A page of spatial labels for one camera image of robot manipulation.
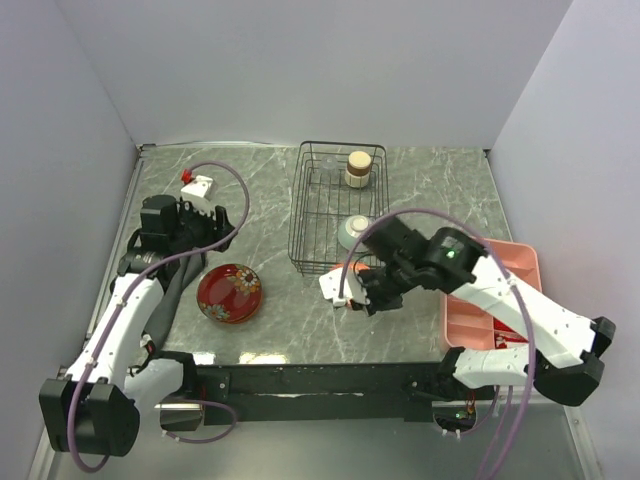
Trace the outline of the orange white patterned bowl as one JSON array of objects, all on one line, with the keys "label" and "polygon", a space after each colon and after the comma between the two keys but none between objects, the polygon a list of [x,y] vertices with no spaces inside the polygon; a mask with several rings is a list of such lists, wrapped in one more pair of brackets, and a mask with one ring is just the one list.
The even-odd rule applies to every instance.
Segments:
[{"label": "orange white patterned bowl", "polygon": [[[361,261],[350,262],[348,265],[341,263],[330,271],[332,285],[335,288],[332,295],[332,305],[336,308],[358,309],[369,303],[366,289],[362,286],[360,273],[368,270],[369,267]],[[341,275],[345,276],[343,293],[339,293],[339,283]]]}]

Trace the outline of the celadon green bowl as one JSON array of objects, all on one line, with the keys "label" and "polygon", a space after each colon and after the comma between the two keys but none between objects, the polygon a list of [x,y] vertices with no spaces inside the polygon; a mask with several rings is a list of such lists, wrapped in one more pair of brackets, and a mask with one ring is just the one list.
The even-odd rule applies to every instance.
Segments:
[{"label": "celadon green bowl", "polygon": [[370,226],[371,220],[364,215],[347,217],[338,228],[338,242],[346,250],[351,250],[358,238]]}]

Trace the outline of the red floral lacquer plate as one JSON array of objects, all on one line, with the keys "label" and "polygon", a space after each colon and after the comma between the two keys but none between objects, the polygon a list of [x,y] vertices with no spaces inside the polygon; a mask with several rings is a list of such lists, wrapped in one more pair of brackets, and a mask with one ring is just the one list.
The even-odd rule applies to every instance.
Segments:
[{"label": "red floral lacquer plate", "polygon": [[248,321],[260,309],[263,286],[250,267],[230,263],[208,271],[200,280],[196,301],[209,319],[225,324]]}]

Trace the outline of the beige brown ceramic cup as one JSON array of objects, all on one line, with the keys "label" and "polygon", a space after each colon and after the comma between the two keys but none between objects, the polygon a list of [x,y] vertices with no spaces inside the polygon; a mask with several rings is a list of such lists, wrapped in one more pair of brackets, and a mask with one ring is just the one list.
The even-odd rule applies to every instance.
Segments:
[{"label": "beige brown ceramic cup", "polygon": [[361,189],[369,183],[372,168],[372,157],[364,151],[349,154],[344,179],[351,188]]}]

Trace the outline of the black wire dish rack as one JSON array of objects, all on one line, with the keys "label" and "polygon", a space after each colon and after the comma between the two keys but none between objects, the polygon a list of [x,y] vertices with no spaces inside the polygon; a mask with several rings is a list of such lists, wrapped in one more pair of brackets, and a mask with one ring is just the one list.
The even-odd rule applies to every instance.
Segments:
[{"label": "black wire dish rack", "polygon": [[[344,179],[348,156],[354,151],[372,157],[369,183],[361,189]],[[328,174],[319,165],[335,157],[339,170]],[[307,140],[300,144],[293,177],[288,254],[297,272],[322,275],[347,255],[338,242],[338,228],[349,216],[374,220],[389,211],[386,149],[378,144]]]}]

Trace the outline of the clear drinking glass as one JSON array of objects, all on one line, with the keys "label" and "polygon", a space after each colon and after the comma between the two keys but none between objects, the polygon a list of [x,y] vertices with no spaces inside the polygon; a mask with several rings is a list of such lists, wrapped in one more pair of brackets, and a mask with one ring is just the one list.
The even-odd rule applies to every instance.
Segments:
[{"label": "clear drinking glass", "polygon": [[339,170],[339,164],[335,157],[325,157],[321,160],[319,168],[321,171],[332,174]]}]

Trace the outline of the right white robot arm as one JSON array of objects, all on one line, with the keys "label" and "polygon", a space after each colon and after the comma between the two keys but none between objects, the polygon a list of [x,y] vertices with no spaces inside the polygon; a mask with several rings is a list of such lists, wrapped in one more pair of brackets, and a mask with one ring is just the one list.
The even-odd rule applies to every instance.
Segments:
[{"label": "right white robot arm", "polygon": [[463,231],[442,227],[427,238],[399,218],[379,219],[362,235],[381,266],[360,272],[374,315],[402,307],[420,287],[440,291],[501,321],[525,338],[522,347],[478,350],[453,347],[441,360],[436,387],[444,398],[488,386],[535,388],[544,397],[577,407],[600,385],[615,324],[579,315],[519,279],[490,247]]}]

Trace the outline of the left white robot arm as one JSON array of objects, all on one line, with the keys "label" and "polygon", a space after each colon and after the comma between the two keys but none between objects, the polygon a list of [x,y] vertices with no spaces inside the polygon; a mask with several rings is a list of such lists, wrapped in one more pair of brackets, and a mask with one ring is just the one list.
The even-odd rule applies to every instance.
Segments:
[{"label": "left white robot arm", "polygon": [[46,380],[39,405],[51,448],[123,457],[144,416],[166,400],[201,406],[204,385],[192,354],[167,351],[184,289],[209,251],[226,251],[237,232],[227,211],[205,197],[160,194],[142,202],[110,285],[111,297],[80,355]]}]

